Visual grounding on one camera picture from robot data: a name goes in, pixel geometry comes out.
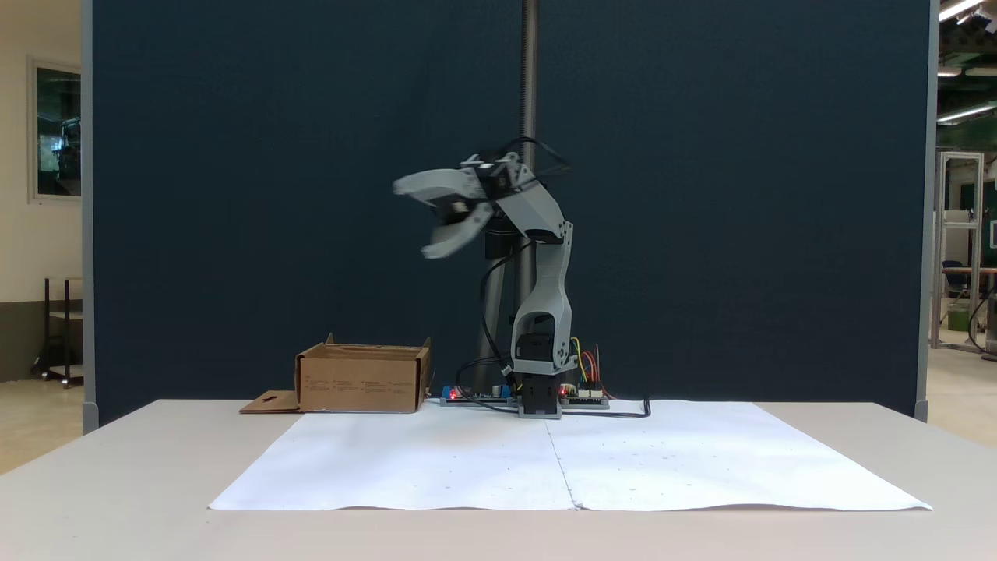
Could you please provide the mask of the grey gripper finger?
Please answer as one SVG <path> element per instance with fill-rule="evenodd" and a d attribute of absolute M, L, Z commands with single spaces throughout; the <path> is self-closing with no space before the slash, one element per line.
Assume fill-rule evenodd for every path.
<path fill-rule="evenodd" d="M 434 227 L 428 244 L 421 248 L 421 255 L 425 259 L 448 258 L 476 239 L 491 218 L 492 205 L 485 203 L 477 206 L 459 223 Z"/>
<path fill-rule="evenodd" d="M 459 196 L 462 199 L 481 198 L 481 184 L 470 169 L 434 169 L 404 175 L 393 184 L 398 196 L 409 196 L 428 206 L 437 199 Z"/>

